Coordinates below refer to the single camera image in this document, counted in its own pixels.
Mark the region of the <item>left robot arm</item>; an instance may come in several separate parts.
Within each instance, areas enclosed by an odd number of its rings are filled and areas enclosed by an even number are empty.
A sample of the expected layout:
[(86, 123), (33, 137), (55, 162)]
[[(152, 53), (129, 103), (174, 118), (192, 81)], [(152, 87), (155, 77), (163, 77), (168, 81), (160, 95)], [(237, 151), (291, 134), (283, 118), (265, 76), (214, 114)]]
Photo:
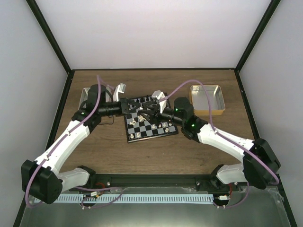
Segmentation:
[(51, 204), (66, 190), (80, 186), (92, 191), (96, 187), (94, 170), (79, 166), (62, 173), (60, 169), (76, 147), (101, 123), (102, 117), (129, 113), (130, 99), (118, 97), (125, 88), (126, 85), (120, 83), (111, 93), (109, 87), (96, 84), (82, 91), (79, 109), (61, 136), (35, 161), (26, 160), (21, 166), (27, 206), (30, 206), (29, 196)]

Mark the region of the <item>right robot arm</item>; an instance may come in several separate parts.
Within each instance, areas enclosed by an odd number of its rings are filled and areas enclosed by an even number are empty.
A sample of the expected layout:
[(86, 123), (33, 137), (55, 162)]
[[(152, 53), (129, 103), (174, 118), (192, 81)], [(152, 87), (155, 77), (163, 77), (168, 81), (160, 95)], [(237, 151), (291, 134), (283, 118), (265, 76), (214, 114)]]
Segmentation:
[(178, 125), (188, 139), (215, 147), (239, 161), (239, 164), (221, 165), (215, 170), (210, 179), (213, 189), (220, 191), (235, 182), (247, 182), (258, 189), (279, 184), (276, 173), (281, 164), (265, 139), (244, 139), (215, 128), (194, 114), (186, 97), (177, 98), (173, 108), (165, 107), (164, 101), (145, 103), (138, 113), (150, 124), (170, 122)]

